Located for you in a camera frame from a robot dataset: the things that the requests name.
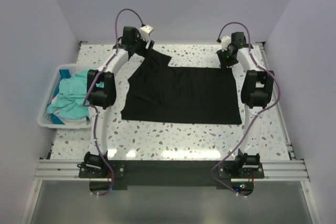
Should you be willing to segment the black t shirt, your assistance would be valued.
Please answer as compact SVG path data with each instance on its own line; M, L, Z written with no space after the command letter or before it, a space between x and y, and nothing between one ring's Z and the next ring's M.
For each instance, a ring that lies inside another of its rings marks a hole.
M171 57L150 50L128 79L124 120L163 123L242 123L231 68L170 67Z

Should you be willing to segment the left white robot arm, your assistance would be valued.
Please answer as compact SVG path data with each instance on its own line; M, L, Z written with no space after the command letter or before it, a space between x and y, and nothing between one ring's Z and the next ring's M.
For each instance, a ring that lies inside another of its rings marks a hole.
M153 31L150 25L142 25L139 29L125 26L122 36L117 38L111 50L111 56L97 69L88 71L87 94L83 104L89 109L91 140L84 164L97 178L105 177L109 171L107 124L117 98L115 77L134 54L142 55L153 47L154 42L150 40Z

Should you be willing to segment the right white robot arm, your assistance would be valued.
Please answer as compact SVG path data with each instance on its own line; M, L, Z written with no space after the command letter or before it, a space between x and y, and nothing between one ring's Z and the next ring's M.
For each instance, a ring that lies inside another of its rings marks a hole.
M240 64L245 72L240 99L244 105L245 123L242 143L237 148L234 173L246 178L258 168L260 163L259 139L262 124L262 112L271 102L274 85L274 73L265 70L257 60L254 48L246 41L243 32L232 33L217 39L221 49L217 56L222 67L228 68Z

